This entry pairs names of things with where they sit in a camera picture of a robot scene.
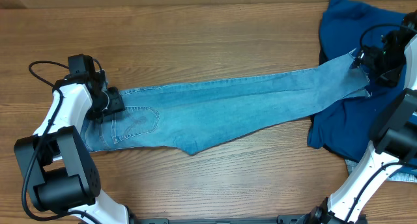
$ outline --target light blue jeans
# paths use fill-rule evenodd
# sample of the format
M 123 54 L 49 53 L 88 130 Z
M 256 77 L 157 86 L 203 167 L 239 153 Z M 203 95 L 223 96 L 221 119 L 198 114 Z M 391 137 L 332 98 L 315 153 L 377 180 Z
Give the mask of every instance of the light blue jeans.
M 358 165 L 355 161 L 345 160 L 347 166 L 347 172 L 351 174 L 354 168 Z M 417 183 L 417 177 L 414 175 L 410 175 L 407 173 L 394 173 L 389 178 L 386 179 L 387 181 L 394 181 L 394 182 L 413 182 Z
M 168 146 L 195 154 L 256 130 L 300 119 L 342 98 L 368 96 L 350 53 L 316 68 L 265 76 L 121 91 L 126 111 L 85 120 L 91 152 Z

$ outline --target dark blue cloth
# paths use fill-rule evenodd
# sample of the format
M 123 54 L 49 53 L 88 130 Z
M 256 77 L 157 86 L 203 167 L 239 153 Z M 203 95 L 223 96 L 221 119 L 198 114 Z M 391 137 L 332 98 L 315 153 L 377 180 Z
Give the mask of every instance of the dark blue cloth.
M 343 55 L 354 48 L 359 50 L 361 34 L 372 25 L 380 23 L 401 24 L 404 14 L 372 7 L 362 2 L 330 0 L 323 13 L 320 26 L 322 54 L 328 59 Z M 364 44 L 382 46 L 381 35 L 394 27 L 372 30 L 364 38 Z M 405 68 L 396 88 L 381 87 L 370 76 L 366 90 L 369 98 L 339 100 L 313 116 L 308 134 L 308 145 L 313 148 L 325 146 L 328 150 L 353 161 L 360 161 L 369 142 L 367 135 L 376 116 L 403 90 Z M 401 172 L 417 175 L 416 171 L 402 168 Z

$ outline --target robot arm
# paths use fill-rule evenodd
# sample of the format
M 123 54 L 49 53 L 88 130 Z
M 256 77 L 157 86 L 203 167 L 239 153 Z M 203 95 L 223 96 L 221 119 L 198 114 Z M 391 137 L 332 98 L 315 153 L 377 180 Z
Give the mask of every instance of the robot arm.
M 353 173 L 300 223 L 359 223 L 360 212 L 382 183 L 417 156 L 417 126 L 408 122 L 417 111 L 416 25 L 417 11 L 405 16 L 399 31 L 382 38 L 382 49 L 364 46 L 359 52 L 355 62 L 368 66 L 377 83 L 388 87 L 398 84 L 406 63 L 405 90 L 374 121 L 367 150 Z
M 34 207 L 56 214 L 79 210 L 88 213 L 99 223 L 134 224 L 136 217 L 129 209 L 113 201 L 101 190 L 97 168 L 79 136 L 84 118 L 100 120 L 103 116 L 124 110 L 122 98 L 115 87 L 107 88 L 103 70 L 96 72 L 93 59 L 86 55 L 68 58 L 70 74 L 55 84 L 63 94 L 61 108 L 44 140 L 29 178 L 28 191 Z M 36 142 L 44 133 L 60 94 L 54 100 L 44 122 L 30 137 L 19 139 L 14 147 L 22 175 Z M 63 160 L 65 167 L 45 171 L 43 166 Z M 86 223 L 89 218 L 73 214 Z

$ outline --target wooden table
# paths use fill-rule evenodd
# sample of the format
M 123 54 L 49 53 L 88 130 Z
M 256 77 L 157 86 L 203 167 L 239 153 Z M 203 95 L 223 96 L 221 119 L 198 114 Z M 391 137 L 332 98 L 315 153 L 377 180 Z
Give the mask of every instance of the wooden table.
M 411 12 L 417 2 L 370 2 Z M 13 153 L 52 101 L 32 61 L 96 57 L 119 89 L 272 74 L 318 65 L 327 3 L 0 10 L 0 223 L 37 223 L 22 210 Z M 48 80 L 66 70 L 40 65 Z M 343 160 L 307 147 L 309 119 L 273 126 L 195 156 L 154 148 L 94 153 L 102 188 L 139 217 L 303 214 L 347 178 Z M 366 205 L 371 223 L 415 223 L 415 184 L 386 182 Z M 72 217 L 58 223 L 76 223 Z

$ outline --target back pocket stitching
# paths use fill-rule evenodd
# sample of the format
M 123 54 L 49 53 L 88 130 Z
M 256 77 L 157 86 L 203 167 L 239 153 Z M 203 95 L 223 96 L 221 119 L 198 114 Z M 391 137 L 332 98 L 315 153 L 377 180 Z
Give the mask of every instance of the back pocket stitching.
M 157 127 L 159 125 L 159 118 L 160 118 L 160 114 L 159 114 L 159 112 L 157 110 L 155 110 L 155 109 L 153 109 L 151 107 L 129 107 L 129 106 L 126 106 L 125 108 L 126 108 L 125 111 L 127 111 L 128 109 L 146 109 L 146 110 L 151 110 L 155 114 L 155 123 L 154 123 L 153 128 L 151 130 L 149 130 L 149 131 L 140 132 L 140 133 L 133 133 L 133 134 L 123 135 L 123 136 L 116 136 L 116 122 L 117 122 L 116 121 L 116 113 L 113 114 L 113 118 L 111 120 L 111 127 L 112 127 L 112 130 L 113 130 L 113 135 L 111 137 L 113 138 L 113 142 L 115 144 L 116 143 L 120 143 L 121 141 L 123 141 L 125 139 L 129 139 L 131 137 L 135 137 L 135 136 L 142 135 L 142 134 L 145 134 L 145 133 L 152 133 L 153 131 L 155 131 L 155 129 L 157 129 Z
M 111 149 L 111 147 L 109 147 L 109 145 L 107 144 L 106 140 L 104 139 L 103 136 L 103 124 L 100 124 L 100 127 L 98 129 L 98 134 L 100 136 L 100 140 L 102 142 L 102 144 L 106 147 L 106 149 Z

